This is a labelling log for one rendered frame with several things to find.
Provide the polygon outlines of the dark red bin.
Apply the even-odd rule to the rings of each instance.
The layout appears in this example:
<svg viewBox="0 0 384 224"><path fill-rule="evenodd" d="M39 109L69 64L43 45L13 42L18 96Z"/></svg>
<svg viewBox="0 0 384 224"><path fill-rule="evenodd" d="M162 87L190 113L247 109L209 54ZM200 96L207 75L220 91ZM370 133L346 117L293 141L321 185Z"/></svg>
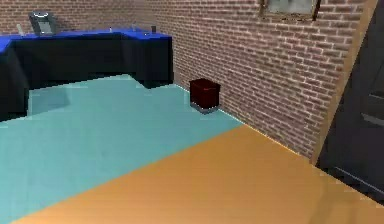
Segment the dark red bin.
<svg viewBox="0 0 384 224"><path fill-rule="evenodd" d="M189 84L191 106L201 113L210 113L218 108L220 84L206 78L191 80Z"/></svg>

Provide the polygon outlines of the black counter with blue top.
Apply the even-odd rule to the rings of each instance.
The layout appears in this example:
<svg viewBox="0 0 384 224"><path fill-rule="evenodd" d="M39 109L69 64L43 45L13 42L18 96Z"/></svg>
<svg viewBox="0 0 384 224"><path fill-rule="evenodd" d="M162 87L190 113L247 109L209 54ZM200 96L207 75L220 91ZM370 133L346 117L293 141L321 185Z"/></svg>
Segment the black counter with blue top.
<svg viewBox="0 0 384 224"><path fill-rule="evenodd" d="M140 29L0 36L0 122L27 114L31 90L118 74L147 89L173 83L172 37Z"/></svg>

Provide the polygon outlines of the dark grey room door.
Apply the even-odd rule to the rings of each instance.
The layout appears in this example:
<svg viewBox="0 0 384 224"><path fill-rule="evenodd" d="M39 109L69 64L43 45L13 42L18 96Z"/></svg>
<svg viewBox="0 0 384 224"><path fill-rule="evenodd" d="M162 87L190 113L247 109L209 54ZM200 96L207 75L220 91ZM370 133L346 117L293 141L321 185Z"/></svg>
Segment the dark grey room door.
<svg viewBox="0 0 384 224"><path fill-rule="evenodd" d="M384 0L378 0L316 167L384 206Z"/></svg>

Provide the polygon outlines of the grey coffee machine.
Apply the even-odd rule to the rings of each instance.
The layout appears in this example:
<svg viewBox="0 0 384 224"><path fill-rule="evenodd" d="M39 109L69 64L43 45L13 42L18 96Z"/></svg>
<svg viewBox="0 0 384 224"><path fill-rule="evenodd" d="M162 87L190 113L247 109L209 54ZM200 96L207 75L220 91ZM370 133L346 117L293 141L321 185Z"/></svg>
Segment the grey coffee machine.
<svg viewBox="0 0 384 224"><path fill-rule="evenodd" d="M37 36L56 34L56 22L50 12L32 11L29 13L29 20Z"/></svg>

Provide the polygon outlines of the framed wall picture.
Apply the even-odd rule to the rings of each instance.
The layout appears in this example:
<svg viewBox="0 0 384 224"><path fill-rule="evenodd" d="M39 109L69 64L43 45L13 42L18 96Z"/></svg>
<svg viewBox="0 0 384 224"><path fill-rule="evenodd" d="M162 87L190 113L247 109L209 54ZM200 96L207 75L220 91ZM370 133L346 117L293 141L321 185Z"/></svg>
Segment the framed wall picture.
<svg viewBox="0 0 384 224"><path fill-rule="evenodd" d="M315 21L322 0L260 0L260 15L282 20Z"/></svg>

